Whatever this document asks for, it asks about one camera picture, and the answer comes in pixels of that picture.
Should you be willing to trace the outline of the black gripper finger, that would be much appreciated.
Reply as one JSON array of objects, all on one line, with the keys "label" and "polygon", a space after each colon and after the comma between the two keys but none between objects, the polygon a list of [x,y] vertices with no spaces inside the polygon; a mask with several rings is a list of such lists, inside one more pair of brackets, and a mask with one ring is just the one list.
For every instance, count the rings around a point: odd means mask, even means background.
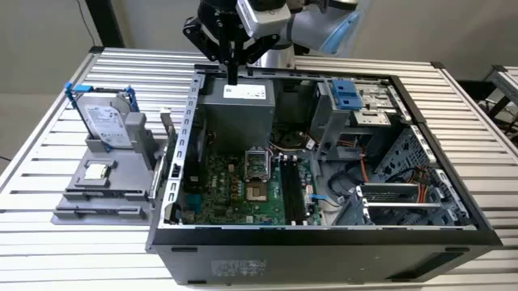
[{"label": "black gripper finger", "polygon": [[227,84],[233,85],[233,58],[231,41],[225,31],[227,27],[225,22],[220,17],[216,17],[215,28],[217,42],[215,42],[203,31],[200,19],[191,17],[185,20],[183,34],[208,60],[217,61],[225,66]]},{"label": "black gripper finger", "polygon": [[232,63],[232,85],[237,84],[237,70],[241,65],[252,64],[263,54],[275,46],[280,39],[279,34],[267,35],[255,40],[255,42],[243,48],[243,43],[237,42]]}]

